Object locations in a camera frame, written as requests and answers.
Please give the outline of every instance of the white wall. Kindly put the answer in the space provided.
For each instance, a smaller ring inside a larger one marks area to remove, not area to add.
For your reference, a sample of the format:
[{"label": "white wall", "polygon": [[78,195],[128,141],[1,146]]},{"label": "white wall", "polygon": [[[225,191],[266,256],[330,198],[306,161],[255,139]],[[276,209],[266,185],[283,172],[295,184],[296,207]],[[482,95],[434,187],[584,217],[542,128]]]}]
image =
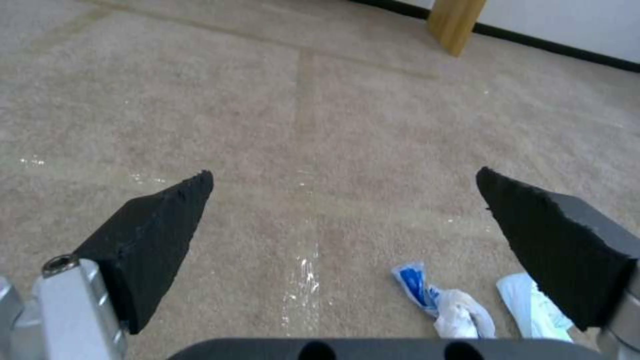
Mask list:
[{"label": "white wall", "polygon": [[640,63],[640,0],[487,0],[478,22]]}]

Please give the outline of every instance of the crumpled plastic bag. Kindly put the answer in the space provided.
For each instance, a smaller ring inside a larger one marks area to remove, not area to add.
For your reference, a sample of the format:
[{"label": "crumpled plastic bag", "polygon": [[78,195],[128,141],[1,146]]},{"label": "crumpled plastic bag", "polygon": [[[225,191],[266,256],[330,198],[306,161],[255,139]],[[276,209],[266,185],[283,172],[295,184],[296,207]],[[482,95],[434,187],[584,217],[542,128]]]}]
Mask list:
[{"label": "crumpled plastic bag", "polygon": [[572,321],[538,289],[529,274],[505,276],[496,286],[523,338],[573,342],[567,333],[573,326]]},{"label": "crumpled plastic bag", "polygon": [[408,263],[391,270],[404,292],[428,315],[441,338],[495,338],[489,312],[469,294],[428,285],[424,263]]}]

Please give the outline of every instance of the hole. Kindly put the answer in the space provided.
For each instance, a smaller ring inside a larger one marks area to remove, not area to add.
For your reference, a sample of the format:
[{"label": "hole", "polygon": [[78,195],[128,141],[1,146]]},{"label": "hole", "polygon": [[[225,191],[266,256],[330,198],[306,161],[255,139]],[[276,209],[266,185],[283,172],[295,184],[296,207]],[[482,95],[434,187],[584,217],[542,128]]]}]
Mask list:
[{"label": "hole", "polygon": [[70,256],[60,256],[59,258],[55,258],[55,259],[51,260],[50,262],[48,262],[45,265],[45,268],[47,270],[57,270],[57,269],[60,269],[60,268],[64,268],[69,264],[71,264],[71,257]]},{"label": "hole", "polygon": [[298,360],[335,360],[335,353],[329,345],[312,341],[302,348]]},{"label": "hole", "polygon": [[478,350],[462,341],[448,344],[444,349],[444,358],[445,360],[483,360]]}]

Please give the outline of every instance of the black baseboard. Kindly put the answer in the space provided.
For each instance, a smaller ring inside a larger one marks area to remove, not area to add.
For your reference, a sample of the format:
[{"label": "black baseboard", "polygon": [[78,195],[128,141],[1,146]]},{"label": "black baseboard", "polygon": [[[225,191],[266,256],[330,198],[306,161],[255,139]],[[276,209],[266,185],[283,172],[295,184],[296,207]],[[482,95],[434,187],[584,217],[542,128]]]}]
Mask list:
[{"label": "black baseboard", "polygon": [[[421,8],[410,4],[401,3],[395,0],[350,0],[354,3],[361,3],[366,5],[375,6],[391,12],[399,13],[401,15],[415,17],[418,19],[427,19],[431,13],[428,9]],[[565,56],[571,56],[572,58],[590,61],[592,63],[598,63],[614,67],[616,69],[627,70],[632,72],[640,72],[640,63],[634,63],[628,60],[622,60],[613,58],[612,56],[592,53],[591,51],[577,49],[575,47],[558,44],[548,40],[543,40],[536,37],[530,37],[513,31],[496,28],[495,26],[485,25],[477,23],[474,26],[474,33],[487,35],[490,37],[500,38],[518,44],[535,47],[538,49],[550,51]]]}]

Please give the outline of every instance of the wooden post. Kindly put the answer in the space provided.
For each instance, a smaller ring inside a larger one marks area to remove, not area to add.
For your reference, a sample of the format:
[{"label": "wooden post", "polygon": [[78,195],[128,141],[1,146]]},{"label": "wooden post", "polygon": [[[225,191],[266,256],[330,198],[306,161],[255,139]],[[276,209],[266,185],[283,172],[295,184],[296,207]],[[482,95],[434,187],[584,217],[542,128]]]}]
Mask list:
[{"label": "wooden post", "polygon": [[486,0],[436,0],[429,31],[453,56],[460,56]]}]

